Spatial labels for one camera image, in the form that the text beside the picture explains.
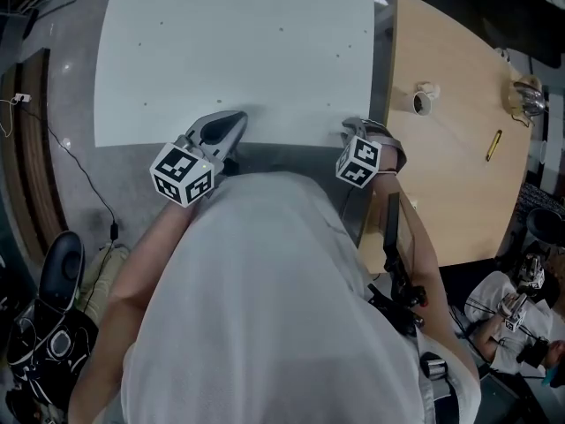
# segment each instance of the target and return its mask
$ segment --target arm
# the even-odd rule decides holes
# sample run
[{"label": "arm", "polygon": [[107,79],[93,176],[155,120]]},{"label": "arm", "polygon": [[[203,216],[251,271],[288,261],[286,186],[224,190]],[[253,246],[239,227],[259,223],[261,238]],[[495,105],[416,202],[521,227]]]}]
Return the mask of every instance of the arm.
[{"label": "arm", "polygon": [[[396,165],[396,159],[394,159],[393,162],[390,161],[387,163]],[[386,165],[386,163],[383,165],[383,161],[381,160],[381,168],[383,170],[386,169]],[[427,235],[426,229],[419,219],[416,210],[414,210],[410,201],[406,198],[398,179],[392,175],[378,175],[373,181],[373,189],[380,203],[380,221],[382,223],[386,221],[385,215],[388,212],[388,196],[391,193],[400,193],[403,212],[414,238],[414,265],[412,268],[413,271],[411,272],[411,280],[415,285],[424,286],[428,297],[428,305],[426,307],[417,307],[414,310],[426,321],[422,332],[454,353],[478,381],[477,367],[471,355],[466,348],[461,345],[454,331],[451,329],[448,300],[445,289],[443,288],[443,282],[441,281],[437,256],[433,250],[432,241]]]},{"label": "arm", "polygon": [[69,422],[91,424],[117,394],[124,356],[170,256],[192,220],[193,206],[169,203],[133,249],[112,286],[89,360],[71,396]]},{"label": "arm", "polygon": [[504,322],[504,317],[500,314],[495,314],[488,321],[484,322],[473,335],[473,342],[477,350],[480,352],[485,360],[489,362],[494,361],[494,355],[496,354],[496,349],[498,344],[493,339],[494,333],[496,333]]}]

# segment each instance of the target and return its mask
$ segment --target white t-shirt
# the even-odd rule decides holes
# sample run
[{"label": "white t-shirt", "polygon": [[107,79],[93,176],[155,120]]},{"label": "white t-shirt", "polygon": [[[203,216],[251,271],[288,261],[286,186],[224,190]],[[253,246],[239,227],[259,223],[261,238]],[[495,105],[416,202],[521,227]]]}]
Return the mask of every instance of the white t-shirt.
[{"label": "white t-shirt", "polygon": [[[496,312],[500,301],[511,292],[515,293],[516,288],[510,282],[509,277],[500,271],[495,271],[487,276],[471,293],[469,297],[474,301],[470,302],[467,299],[465,315],[471,322],[487,320],[493,315],[472,306],[481,307],[482,305],[482,307]],[[546,301],[542,300],[538,304],[534,304],[528,300],[524,304],[524,309],[526,316],[522,328],[529,330],[535,337],[548,339],[553,324],[553,316]],[[499,347],[496,349],[491,368],[506,374],[520,372],[520,364],[516,361],[516,357],[527,344],[534,344],[535,339],[520,329],[513,333],[504,325],[501,325],[493,339],[499,342]]]},{"label": "white t-shirt", "polygon": [[[126,357],[126,422],[423,421],[417,349],[367,303],[357,249],[312,180],[240,176],[202,204]],[[472,423],[478,384],[436,348]]]}]

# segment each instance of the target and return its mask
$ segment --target paper cup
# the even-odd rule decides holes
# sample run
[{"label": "paper cup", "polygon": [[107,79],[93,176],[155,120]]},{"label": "paper cup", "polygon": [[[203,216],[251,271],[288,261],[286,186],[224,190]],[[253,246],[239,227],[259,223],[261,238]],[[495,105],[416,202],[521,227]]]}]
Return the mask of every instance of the paper cup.
[{"label": "paper cup", "polygon": [[425,117],[432,113],[432,99],[423,91],[403,98],[403,110]]}]

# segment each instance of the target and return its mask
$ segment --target wooden table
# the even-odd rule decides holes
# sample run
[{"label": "wooden table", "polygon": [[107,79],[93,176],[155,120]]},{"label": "wooden table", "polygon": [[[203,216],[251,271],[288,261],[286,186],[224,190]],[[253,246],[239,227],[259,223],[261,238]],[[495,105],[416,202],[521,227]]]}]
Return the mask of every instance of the wooden table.
[{"label": "wooden table", "polygon": [[[503,109],[519,73],[475,34],[420,0],[396,0],[387,127],[408,163],[400,183],[433,242],[440,265],[497,254],[524,178],[531,129]],[[376,18],[375,29],[386,25]],[[429,117],[399,110],[418,82],[441,87]],[[494,135],[501,141],[486,161]],[[372,273],[383,270],[374,222],[359,247]]]}]

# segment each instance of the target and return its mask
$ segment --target yellow pen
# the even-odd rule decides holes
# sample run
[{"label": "yellow pen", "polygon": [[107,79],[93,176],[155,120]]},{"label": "yellow pen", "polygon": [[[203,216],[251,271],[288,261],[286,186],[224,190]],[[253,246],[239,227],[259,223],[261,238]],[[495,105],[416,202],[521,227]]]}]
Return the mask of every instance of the yellow pen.
[{"label": "yellow pen", "polygon": [[502,131],[497,131],[496,135],[494,135],[494,140],[491,143],[491,147],[488,149],[488,152],[486,153],[486,161],[487,162],[489,162],[491,160],[491,157],[494,154],[494,150],[496,149],[499,141],[501,140],[501,136],[502,136]]}]

